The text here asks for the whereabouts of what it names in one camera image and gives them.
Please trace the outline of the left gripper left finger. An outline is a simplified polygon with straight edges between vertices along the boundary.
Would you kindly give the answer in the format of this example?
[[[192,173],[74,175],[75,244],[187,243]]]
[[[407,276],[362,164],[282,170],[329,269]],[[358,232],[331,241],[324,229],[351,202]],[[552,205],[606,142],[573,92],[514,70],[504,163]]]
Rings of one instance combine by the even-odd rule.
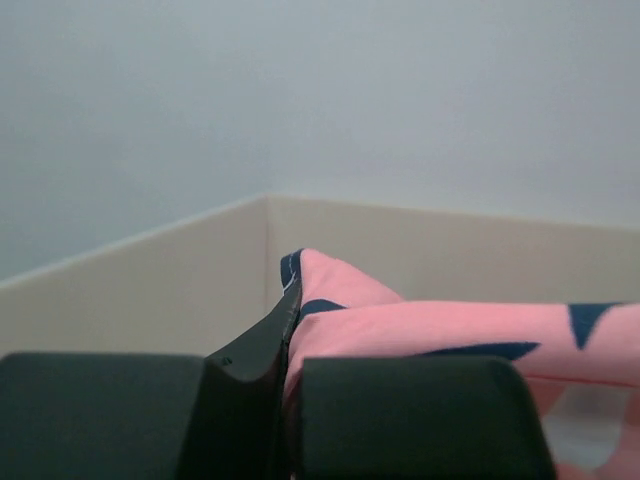
[[[291,288],[201,357],[13,353],[1,362],[5,479],[279,479]]]

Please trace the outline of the pink shark print shorts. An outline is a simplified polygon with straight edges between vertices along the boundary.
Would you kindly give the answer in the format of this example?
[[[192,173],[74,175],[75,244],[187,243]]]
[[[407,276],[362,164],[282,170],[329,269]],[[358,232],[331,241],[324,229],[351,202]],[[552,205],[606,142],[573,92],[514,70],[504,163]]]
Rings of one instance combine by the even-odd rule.
[[[309,357],[492,355],[527,380],[560,478],[638,477],[637,304],[407,301],[313,249],[285,256],[280,276],[302,288],[282,399],[289,437]]]

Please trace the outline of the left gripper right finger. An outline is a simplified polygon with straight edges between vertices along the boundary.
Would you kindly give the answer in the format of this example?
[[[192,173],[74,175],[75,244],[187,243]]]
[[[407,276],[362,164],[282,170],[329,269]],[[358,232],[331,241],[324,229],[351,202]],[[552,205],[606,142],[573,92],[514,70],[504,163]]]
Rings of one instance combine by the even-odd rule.
[[[304,479],[554,479],[533,397],[491,357],[316,358],[299,403]]]

